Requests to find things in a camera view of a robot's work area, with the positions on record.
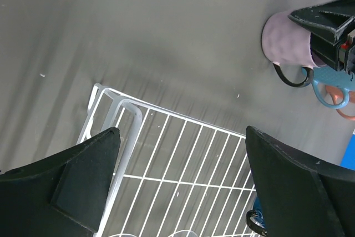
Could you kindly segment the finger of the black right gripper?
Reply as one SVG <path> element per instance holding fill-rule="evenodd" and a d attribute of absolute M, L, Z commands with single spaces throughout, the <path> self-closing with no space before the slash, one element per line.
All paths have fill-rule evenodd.
<path fill-rule="evenodd" d="M 297 9 L 288 17 L 322 40 L 335 45 L 354 30 L 354 0 L 333 0 Z"/>
<path fill-rule="evenodd" d="M 315 53 L 329 67 L 337 69 L 336 46 L 328 43 L 313 33 L 311 33 L 310 44 L 313 53 Z"/>

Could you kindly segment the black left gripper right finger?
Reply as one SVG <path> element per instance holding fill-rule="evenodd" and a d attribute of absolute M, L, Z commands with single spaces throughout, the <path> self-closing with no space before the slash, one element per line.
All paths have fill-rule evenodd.
<path fill-rule="evenodd" d="M 354 236 L 354 170 L 246 128 L 267 236 Z"/>

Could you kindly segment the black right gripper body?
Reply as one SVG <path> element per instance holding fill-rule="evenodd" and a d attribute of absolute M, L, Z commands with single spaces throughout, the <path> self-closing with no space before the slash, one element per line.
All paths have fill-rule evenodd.
<path fill-rule="evenodd" d="M 336 71 L 354 74 L 354 20 L 347 20 L 335 35 Z"/>

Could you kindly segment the dark blue ceramic mug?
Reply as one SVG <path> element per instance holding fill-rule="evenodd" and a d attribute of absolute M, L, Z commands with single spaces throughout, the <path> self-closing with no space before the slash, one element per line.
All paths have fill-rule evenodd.
<path fill-rule="evenodd" d="M 266 224 L 261 210 L 261 203 L 256 197 L 253 207 L 246 213 L 246 224 L 255 233 L 267 236 Z"/>

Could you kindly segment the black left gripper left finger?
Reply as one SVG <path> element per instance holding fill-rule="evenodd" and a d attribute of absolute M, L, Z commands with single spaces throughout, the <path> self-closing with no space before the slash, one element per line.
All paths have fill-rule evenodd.
<path fill-rule="evenodd" d="M 93 236 L 120 148 L 116 127 L 1 174 L 1 236 Z"/>

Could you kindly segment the lilac ceramic mug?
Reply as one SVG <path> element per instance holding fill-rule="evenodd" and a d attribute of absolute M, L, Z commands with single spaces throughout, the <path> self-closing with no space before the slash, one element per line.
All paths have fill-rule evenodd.
<path fill-rule="evenodd" d="M 326 64 L 311 50 L 311 32 L 291 21 L 290 14 L 291 11 L 278 12 L 267 20 L 261 34 L 261 47 L 285 84 L 303 88 L 312 82 L 314 69 Z M 305 79 L 299 83 L 288 80 L 281 69 L 283 64 L 302 67 L 306 71 Z"/>

